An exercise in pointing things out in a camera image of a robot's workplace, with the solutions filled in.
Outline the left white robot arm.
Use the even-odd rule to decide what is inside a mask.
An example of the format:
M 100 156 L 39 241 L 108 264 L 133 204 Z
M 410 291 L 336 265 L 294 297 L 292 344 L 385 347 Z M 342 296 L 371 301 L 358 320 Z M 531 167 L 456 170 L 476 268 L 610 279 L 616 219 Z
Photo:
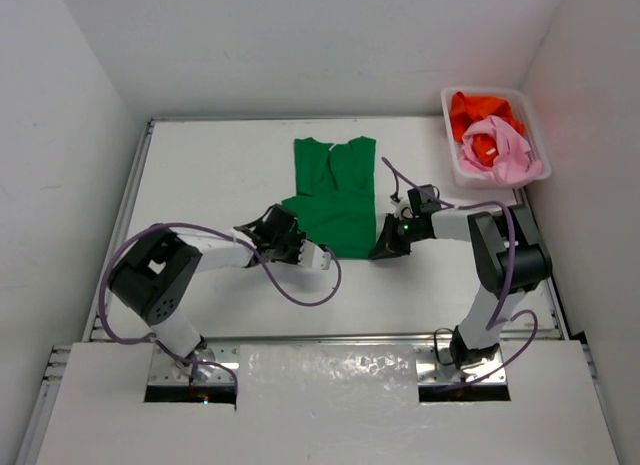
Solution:
M 115 265 L 108 288 L 140 317 L 171 353 L 189 357 L 203 341 L 179 305 L 197 273 L 281 262 L 324 269 L 322 248 L 307 239 L 296 216 L 279 205 L 220 235 L 162 225 L 139 238 Z

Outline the pink t shirt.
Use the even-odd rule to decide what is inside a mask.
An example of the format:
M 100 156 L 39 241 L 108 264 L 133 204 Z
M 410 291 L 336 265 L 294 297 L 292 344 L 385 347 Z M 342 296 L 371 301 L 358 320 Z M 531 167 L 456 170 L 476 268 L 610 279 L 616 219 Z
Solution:
M 482 166 L 473 159 L 471 142 L 480 134 L 487 134 L 496 140 L 499 156 L 492 167 Z M 464 133 L 462 140 L 458 158 L 460 169 L 480 175 L 492 185 L 514 187 L 539 177 L 544 171 L 540 160 L 530 159 L 532 148 L 529 142 L 499 117 L 489 116 L 474 123 Z

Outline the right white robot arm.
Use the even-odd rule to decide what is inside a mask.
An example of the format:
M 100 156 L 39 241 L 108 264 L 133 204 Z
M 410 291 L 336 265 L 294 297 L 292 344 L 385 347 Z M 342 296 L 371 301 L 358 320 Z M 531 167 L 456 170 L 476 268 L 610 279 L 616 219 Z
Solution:
M 452 332 L 451 364 L 460 369 L 492 357 L 516 306 L 552 273 L 550 254 L 529 208 L 497 202 L 455 207 L 433 185 L 391 196 L 371 260 L 407 256 L 420 241 L 448 239 L 471 245 L 480 283 L 473 304 Z

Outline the green t shirt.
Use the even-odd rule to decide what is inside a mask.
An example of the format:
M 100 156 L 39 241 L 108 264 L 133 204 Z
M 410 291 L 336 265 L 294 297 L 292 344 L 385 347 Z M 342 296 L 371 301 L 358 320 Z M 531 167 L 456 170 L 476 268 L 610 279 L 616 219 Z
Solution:
M 365 260 L 376 240 L 376 141 L 294 141 L 295 194 L 282 201 L 309 239 L 340 259 Z

